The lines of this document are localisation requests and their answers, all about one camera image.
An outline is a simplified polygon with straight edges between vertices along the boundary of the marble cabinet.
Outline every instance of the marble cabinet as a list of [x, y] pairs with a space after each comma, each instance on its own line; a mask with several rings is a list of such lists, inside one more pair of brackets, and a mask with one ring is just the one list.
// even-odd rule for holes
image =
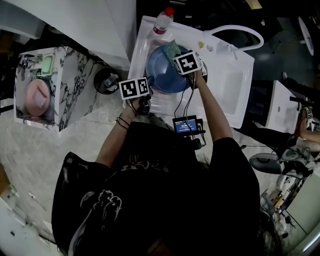
[[[21, 67], [24, 55], [53, 55], [53, 73], [39, 77], [42, 62], [28, 62]], [[104, 66], [74, 49], [54, 47], [20, 54], [14, 86], [14, 119], [18, 123], [60, 132], [98, 107], [98, 92], [94, 87], [96, 73]], [[41, 116], [32, 116], [25, 107], [26, 89], [34, 79], [42, 79], [50, 91], [48, 109]]]

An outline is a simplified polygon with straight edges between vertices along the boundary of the person's left arm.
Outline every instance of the person's left arm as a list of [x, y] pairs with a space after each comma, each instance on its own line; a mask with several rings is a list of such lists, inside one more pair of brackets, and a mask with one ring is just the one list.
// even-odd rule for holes
[[[137, 110], [139, 108], [139, 98], [134, 99], [132, 105]], [[124, 127], [129, 128], [128, 125], [130, 125], [134, 119], [135, 113], [132, 108], [127, 105], [120, 117], [124, 121], [119, 118], [118, 122], [106, 137], [96, 159], [97, 163], [106, 165], [109, 168], [112, 167], [112, 164], [118, 156], [118, 153], [125, 141], [128, 130]]]

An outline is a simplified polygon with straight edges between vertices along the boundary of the white sink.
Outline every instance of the white sink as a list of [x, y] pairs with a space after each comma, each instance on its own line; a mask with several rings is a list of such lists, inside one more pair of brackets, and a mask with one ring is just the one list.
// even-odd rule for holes
[[[250, 93], [255, 59], [229, 43], [202, 31], [173, 22], [164, 35], [153, 32], [156, 18], [143, 16], [131, 60], [128, 79], [145, 76], [149, 54], [158, 46], [175, 40], [180, 46], [198, 52], [208, 69], [207, 85], [220, 104], [231, 127], [240, 128]], [[182, 93], [163, 93], [153, 88], [150, 112], [174, 115]], [[183, 115], [192, 90], [183, 94], [182, 103], [176, 115]], [[207, 121], [199, 90], [195, 90], [188, 108], [188, 116], [197, 115]]]

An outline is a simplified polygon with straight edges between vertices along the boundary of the water bottle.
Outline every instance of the water bottle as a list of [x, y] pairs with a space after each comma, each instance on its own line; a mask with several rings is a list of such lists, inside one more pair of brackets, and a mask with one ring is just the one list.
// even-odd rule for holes
[[174, 21], [175, 10], [171, 7], [167, 7], [156, 18], [153, 31], [159, 35], [163, 35], [170, 24]]

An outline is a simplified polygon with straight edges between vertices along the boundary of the white marker cube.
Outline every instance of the white marker cube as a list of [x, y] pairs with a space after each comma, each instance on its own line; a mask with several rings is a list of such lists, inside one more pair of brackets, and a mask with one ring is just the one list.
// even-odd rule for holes
[[188, 52], [173, 58], [176, 70], [181, 75], [186, 75], [202, 68], [199, 55], [195, 51]]
[[123, 100], [142, 97], [149, 94], [149, 86], [146, 77], [119, 82], [119, 87]]

